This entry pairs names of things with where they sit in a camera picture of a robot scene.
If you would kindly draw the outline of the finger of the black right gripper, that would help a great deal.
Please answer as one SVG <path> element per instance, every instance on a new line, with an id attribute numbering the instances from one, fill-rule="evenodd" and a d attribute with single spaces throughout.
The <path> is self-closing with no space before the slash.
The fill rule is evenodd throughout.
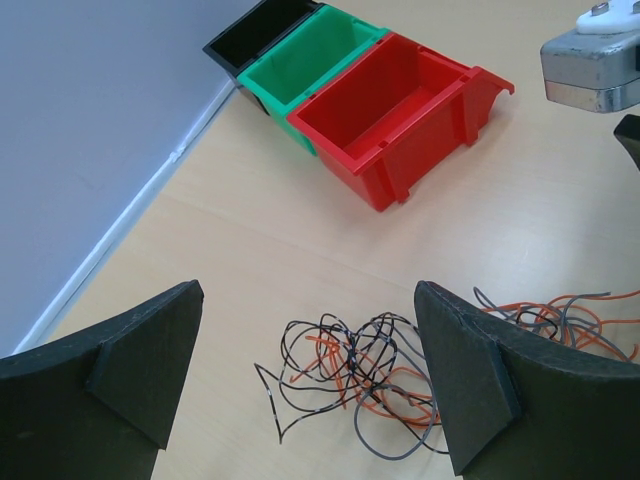
<path id="1" fill-rule="evenodd" d="M 625 115 L 615 127 L 613 135 L 640 170 L 640 117 Z"/>

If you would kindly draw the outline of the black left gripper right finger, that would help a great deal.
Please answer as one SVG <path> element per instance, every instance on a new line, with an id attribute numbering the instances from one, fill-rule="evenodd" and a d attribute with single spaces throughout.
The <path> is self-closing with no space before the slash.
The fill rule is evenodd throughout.
<path id="1" fill-rule="evenodd" d="M 431 281 L 414 306 L 457 476 L 638 477 L 636 364 L 544 339 Z"/>

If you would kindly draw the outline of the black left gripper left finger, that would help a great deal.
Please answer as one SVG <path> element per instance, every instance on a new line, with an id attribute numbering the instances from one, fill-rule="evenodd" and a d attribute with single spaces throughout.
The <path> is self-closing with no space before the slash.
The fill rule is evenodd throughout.
<path id="1" fill-rule="evenodd" d="M 4 479 L 148 479 L 168 446 L 203 309 L 182 282 L 1 361 Z"/>

